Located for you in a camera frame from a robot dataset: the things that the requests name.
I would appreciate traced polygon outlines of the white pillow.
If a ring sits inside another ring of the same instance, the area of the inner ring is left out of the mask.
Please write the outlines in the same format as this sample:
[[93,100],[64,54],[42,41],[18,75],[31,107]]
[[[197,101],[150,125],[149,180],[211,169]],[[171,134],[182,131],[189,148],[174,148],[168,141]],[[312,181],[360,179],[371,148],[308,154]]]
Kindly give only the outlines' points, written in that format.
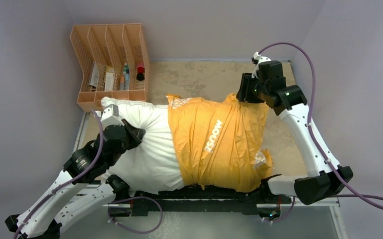
[[136,128],[144,129],[141,144],[123,153],[101,180],[117,175],[130,191],[157,194],[185,186],[175,154],[172,132],[168,124],[168,106],[142,101],[117,100],[104,97],[101,105],[115,105],[119,116]]

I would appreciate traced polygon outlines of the orange Mickey Mouse pillowcase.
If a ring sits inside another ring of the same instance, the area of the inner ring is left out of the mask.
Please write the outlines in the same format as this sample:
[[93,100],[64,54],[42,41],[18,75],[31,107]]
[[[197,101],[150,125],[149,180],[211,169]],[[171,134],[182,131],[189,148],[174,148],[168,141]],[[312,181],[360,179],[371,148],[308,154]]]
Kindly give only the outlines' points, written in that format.
[[167,95],[168,123],[183,182],[248,193],[272,175],[270,152],[263,147],[269,107],[240,102]]

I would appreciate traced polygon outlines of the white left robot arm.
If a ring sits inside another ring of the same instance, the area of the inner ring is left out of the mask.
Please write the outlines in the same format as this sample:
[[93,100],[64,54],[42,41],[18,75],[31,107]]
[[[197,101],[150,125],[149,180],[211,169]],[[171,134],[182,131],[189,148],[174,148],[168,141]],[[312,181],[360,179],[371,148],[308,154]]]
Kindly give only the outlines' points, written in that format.
[[119,176],[110,176],[92,192],[72,199],[115,165],[120,156],[137,148],[145,130],[125,119],[106,127],[99,125],[95,139],[75,150],[53,184],[25,212],[10,215],[5,224],[15,239],[58,239],[64,229],[96,208],[129,198],[130,186]]

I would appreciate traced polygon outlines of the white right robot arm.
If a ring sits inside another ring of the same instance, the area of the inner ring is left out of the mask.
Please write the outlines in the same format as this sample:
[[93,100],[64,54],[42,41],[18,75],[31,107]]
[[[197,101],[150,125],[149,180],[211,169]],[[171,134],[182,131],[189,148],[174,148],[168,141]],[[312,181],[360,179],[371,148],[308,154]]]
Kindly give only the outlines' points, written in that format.
[[266,103],[286,124],[304,161],[305,176],[276,174],[261,181],[260,197],[267,203],[279,195],[298,198],[310,205],[337,196],[353,172],[341,166],[329,151],[312,117],[310,107],[297,85],[287,86],[282,63],[262,57],[254,60],[252,73],[243,73],[237,99],[246,103]]

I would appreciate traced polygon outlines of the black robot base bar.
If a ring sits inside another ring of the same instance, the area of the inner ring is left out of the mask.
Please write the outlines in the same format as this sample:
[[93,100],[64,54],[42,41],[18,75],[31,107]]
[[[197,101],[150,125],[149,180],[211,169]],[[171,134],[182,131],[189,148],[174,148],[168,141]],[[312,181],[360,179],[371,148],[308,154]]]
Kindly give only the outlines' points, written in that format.
[[186,186],[174,191],[161,191],[151,194],[143,191],[130,196],[129,185],[120,177],[111,175],[106,183],[113,188],[116,207],[110,209],[110,216],[146,217],[150,212],[216,212],[241,213],[246,216],[276,219],[281,214],[281,204],[291,203],[285,195],[265,192],[261,186],[250,193],[240,193],[233,189],[208,186]]

